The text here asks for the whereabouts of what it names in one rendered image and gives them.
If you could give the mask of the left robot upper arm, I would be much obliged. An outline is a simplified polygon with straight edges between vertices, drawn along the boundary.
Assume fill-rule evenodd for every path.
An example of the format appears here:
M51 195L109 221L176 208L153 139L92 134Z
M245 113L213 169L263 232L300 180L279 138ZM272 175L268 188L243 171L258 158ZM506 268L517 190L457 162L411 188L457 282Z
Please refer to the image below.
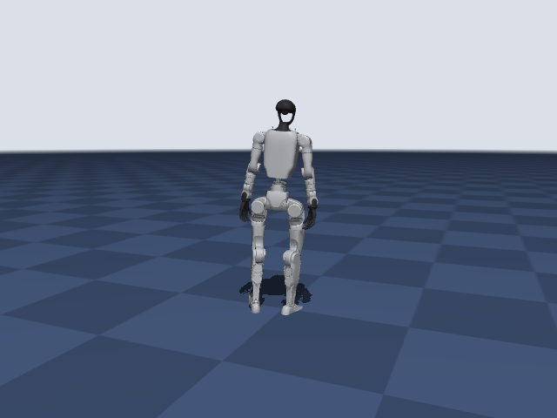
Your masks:
M249 171L259 172L261 164L258 162L263 150L263 143L265 141L266 131L259 131L253 137L251 162L249 164Z

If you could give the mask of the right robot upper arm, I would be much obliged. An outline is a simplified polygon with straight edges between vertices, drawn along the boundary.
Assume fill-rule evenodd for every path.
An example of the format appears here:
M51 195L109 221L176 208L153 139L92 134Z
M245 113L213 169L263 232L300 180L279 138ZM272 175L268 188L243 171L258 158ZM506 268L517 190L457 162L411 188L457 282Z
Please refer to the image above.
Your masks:
M302 147L302 160L304 167L301 168L302 176L304 178L312 177L312 140L302 134L297 134L298 144Z

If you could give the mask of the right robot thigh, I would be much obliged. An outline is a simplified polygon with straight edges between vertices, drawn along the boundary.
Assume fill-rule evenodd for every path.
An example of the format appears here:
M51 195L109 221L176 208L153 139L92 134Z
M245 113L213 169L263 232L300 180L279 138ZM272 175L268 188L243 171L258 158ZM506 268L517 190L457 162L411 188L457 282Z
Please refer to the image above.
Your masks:
M298 253L300 257L302 252L305 239L305 229L302 229L302 227L305 227L305 224L303 224L305 209L299 201L289 198L286 203L286 210L289 214L290 250L284 252L283 261L290 266L292 254Z

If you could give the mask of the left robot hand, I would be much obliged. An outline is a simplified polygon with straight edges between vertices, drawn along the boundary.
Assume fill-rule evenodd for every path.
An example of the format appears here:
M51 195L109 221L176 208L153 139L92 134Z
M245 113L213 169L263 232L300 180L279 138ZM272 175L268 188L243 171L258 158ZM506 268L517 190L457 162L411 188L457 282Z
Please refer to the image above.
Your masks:
M241 200L243 200L243 201L242 201L241 206L240 206L239 217L244 222L249 222L251 220L248 218L248 213L247 212L249 211L249 213L252 215L252 212L249 208L249 202L248 202L248 201L251 201L251 199L246 199L246 196L247 196L246 192L243 192L242 193L242 198L241 198Z

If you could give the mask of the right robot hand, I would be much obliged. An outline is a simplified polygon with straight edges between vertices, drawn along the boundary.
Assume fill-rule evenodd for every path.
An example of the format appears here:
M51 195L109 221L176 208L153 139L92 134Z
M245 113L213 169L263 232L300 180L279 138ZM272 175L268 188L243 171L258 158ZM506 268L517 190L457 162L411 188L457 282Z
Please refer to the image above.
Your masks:
M302 227L302 229L309 229L312 226L314 226L315 224L315 219L316 219L316 210L317 209L317 200L313 199L312 200L312 205L308 206L307 208L309 208L309 212L308 212L308 216L307 218L303 221L303 224L308 220L307 225L305 227Z

